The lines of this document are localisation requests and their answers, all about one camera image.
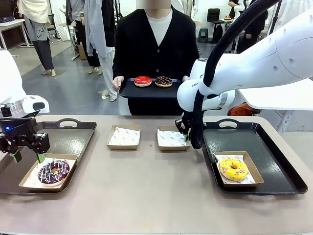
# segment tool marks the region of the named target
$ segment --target hand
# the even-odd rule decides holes
[[[187,80],[189,80],[189,79],[190,79],[190,77],[184,76],[184,77],[182,78],[182,82],[185,82],[185,81],[187,81]]]
[[[80,21],[81,21],[82,25],[85,26],[85,17],[84,16],[80,17]]]
[[[124,81],[124,77],[123,76],[118,76],[116,77],[113,82],[112,82],[112,87],[113,89],[118,92],[119,89],[121,89],[121,85],[122,85],[122,82]]]

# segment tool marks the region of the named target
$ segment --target yellow frosted donut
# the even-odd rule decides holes
[[[229,180],[243,180],[248,174],[247,165],[236,158],[224,158],[220,162],[220,172]]]

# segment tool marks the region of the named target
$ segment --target donut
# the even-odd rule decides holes
[[[172,86],[173,81],[171,78],[168,77],[157,77],[156,78],[156,85],[158,87],[170,87]]]
[[[149,77],[140,76],[140,77],[135,78],[134,83],[138,87],[148,87],[151,85],[152,79]]]
[[[243,180],[248,175],[248,167],[236,158],[225,158],[220,162],[221,174],[229,180]]]
[[[65,160],[57,160],[43,166],[38,172],[38,179],[47,186],[56,186],[69,173],[69,165]]]

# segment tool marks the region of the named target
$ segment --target donut hole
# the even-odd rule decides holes
[[[51,174],[54,174],[54,173],[56,173],[56,172],[58,172],[58,169],[57,169],[57,168],[51,169]]]
[[[231,167],[232,169],[237,169],[237,168],[238,168],[237,164],[235,164],[235,163],[233,163],[230,167]]]

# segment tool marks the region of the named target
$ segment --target concrete floor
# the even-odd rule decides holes
[[[98,91],[104,90],[103,76],[88,75],[89,66],[86,60],[77,58],[71,61],[70,45],[64,42],[51,46],[53,63],[56,71],[62,73],[55,78],[42,76],[42,66],[34,49],[18,49],[16,62],[23,74],[23,87],[27,94],[37,94],[46,98],[50,104],[50,115],[130,115],[127,100],[119,97],[116,102],[101,99]],[[213,47],[210,44],[199,44],[201,57],[208,57]],[[236,97],[235,104],[243,102],[240,96]],[[227,115],[228,108],[220,111],[208,111],[206,115]],[[273,110],[264,110],[261,117],[267,119],[275,128],[281,118]],[[301,156],[306,163],[313,163],[310,143],[313,139],[313,112],[296,111],[287,132],[282,137]]]

